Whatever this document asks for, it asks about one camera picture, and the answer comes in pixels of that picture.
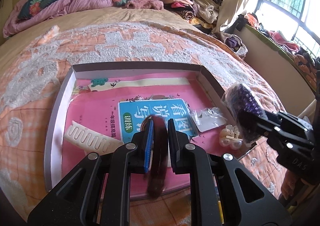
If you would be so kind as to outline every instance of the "bed sheet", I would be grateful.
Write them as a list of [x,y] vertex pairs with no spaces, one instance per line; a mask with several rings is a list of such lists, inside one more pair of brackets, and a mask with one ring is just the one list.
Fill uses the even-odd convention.
[[[0,187],[23,219],[46,195],[46,127],[66,73],[72,64],[107,61],[202,64],[223,88],[246,82],[265,109],[283,109],[267,82],[231,49],[170,12],[107,8],[43,22],[0,47]],[[279,195],[285,169],[265,138],[241,161]],[[131,223],[190,224],[188,194],[131,202]]]

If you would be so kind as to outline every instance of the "silver bolt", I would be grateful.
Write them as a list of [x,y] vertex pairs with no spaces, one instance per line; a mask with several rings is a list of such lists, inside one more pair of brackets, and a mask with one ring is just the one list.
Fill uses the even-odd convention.
[[136,145],[134,143],[128,143],[125,145],[127,149],[135,149]]
[[97,158],[98,158],[98,154],[97,153],[92,152],[92,153],[90,153],[88,155],[88,159],[90,159],[90,160],[95,160]]
[[289,143],[287,143],[287,147],[288,147],[289,149],[292,149],[292,148],[293,148],[293,145],[289,142]]
[[226,153],[223,155],[223,158],[227,161],[231,161],[233,159],[233,155]]
[[185,148],[188,150],[194,150],[196,146],[194,144],[188,143],[185,145]]

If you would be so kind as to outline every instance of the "window frame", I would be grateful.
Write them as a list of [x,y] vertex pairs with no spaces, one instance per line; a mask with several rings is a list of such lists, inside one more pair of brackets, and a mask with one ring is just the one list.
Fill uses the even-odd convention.
[[311,0],[309,0],[309,7],[308,7],[308,11],[307,11],[307,14],[306,14],[306,17],[305,17],[305,22],[303,22],[301,19],[302,19],[302,16],[303,16],[303,13],[304,13],[304,9],[305,9],[305,6],[306,6],[306,0],[303,0],[303,5],[302,5],[302,10],[301,10],[301,14],[300,14],[300,17],[296,17],[295,15],[293,15],[292,13],[290,13],[289,11],[285,10],[284,8],[280,7],[279,5],[273,3],[271,0],[258,0],[258,3],[257,3],[257,6],[254,10],[254,12],[256,13],[257,10],[260,9],[262,3],[267,3],[269,5],[271,5],[272,7],[278,9],[279,11],[283,12],[284,14],[286,14],[287,16],[289,16],[290,18],[292,18],[294,21],[296,21],[298,23],[298,26],[297,26],[297,29],[296,31],[294,32],[293,34],[293,37],[291,38],[291,40],[293,41],[294,38],[296,37],[296,34],[297,34],[297,31],[298,31],[298,28],[299,27],[302,27],[309,35],[311,35],[311,37],[318,43],[320,44],[320,38],[312,31],[310,30],[307,25],[306,25],[306,20],[308,18],[308,14],[309,14],[309,9],[310,9],[310,3],[311,3]]

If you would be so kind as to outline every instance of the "box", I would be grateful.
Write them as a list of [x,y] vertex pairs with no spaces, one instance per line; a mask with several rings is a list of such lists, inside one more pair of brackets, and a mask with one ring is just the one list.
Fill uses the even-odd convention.
[[[153,75],[162,76],[164,74],[180,74],[181,72],[191,74],[195,77],[197,83],[203,89],[206,97],[213,106],[218,107],[228,120],[228,124],[235,126],[235,121],[228,109],[221,103],[221,97],[224,89],[213,77],[213,75],[203,66],[184,63],[167,63],[167,62],[107,62],[73,65],[67,73],[60,91],[57,95],[52,114],[50,117],[45,150],[44,150],[44,176],[46,190],[51,190],[62,179],[62,143],[63,133],[67,119],[67,111],[70,104],[71,96],[77,80],[92,80],[108,77],[108,79],[119,77],[132,77]],[[250,148],[243,146],[237,151],[231,152],[237,158],[243,157],[256,144]],[[177,184],[167,192],[184,188],[187,185]]]

